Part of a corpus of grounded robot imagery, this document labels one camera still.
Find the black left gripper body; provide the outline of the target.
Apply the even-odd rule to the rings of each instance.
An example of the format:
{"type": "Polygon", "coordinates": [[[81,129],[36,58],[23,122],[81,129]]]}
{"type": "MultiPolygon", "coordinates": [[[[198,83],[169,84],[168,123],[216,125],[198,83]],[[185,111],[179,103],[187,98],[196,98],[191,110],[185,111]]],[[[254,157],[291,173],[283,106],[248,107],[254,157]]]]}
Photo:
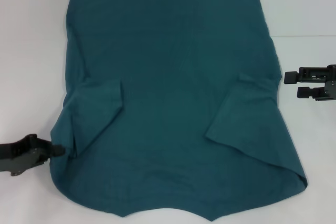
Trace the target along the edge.
{"type": "Polygon", "coordinates": [[[50,157],[51,142],[38,138],[37,134],[29,134],[19,141],[1,144],[1,172],[18,176],[42,165],[50,157]]]}

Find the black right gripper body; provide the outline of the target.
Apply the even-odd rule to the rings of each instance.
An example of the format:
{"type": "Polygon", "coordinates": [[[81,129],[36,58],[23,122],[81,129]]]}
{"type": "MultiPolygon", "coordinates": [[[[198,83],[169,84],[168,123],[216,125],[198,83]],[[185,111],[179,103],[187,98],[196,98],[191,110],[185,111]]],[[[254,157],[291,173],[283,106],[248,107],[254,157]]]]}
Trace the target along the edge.
{"type": "Polygon", "coordinates": [[[335,100],[335,77],[336,77],[336,66],[329,65],[329,74],[325,83],[325,93],[329,96],[331,100],[335,100]]]}

